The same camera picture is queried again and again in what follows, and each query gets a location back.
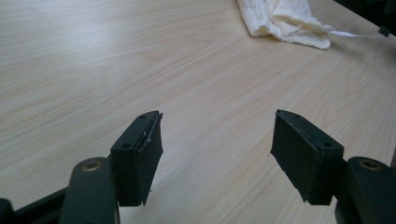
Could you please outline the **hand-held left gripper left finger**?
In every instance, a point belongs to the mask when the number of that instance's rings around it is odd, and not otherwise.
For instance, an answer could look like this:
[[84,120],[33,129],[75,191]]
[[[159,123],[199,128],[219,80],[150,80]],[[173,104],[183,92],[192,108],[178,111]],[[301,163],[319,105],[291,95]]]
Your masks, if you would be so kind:
[[158,110],[138,116],[110,149],[114,185],[120,206],[145,205],[161,155]]

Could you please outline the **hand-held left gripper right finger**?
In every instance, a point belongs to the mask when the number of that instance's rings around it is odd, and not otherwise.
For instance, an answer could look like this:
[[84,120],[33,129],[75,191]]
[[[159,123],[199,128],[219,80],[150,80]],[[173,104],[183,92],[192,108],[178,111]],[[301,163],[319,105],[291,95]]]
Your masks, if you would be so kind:
[[329,205],[344,147],[303,116],[278,109],[270,153],[304,202]]

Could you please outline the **white cloth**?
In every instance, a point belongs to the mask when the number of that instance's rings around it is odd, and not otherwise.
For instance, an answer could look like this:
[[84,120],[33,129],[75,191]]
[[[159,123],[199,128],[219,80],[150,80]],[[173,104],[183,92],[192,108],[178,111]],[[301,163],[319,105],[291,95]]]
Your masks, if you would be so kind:
[[316,49],[328,49],[328,34],[344,37],[378,38],[337,31],[317,20],[309,0],[236,0],[251,36],[271,35],[279,41]]

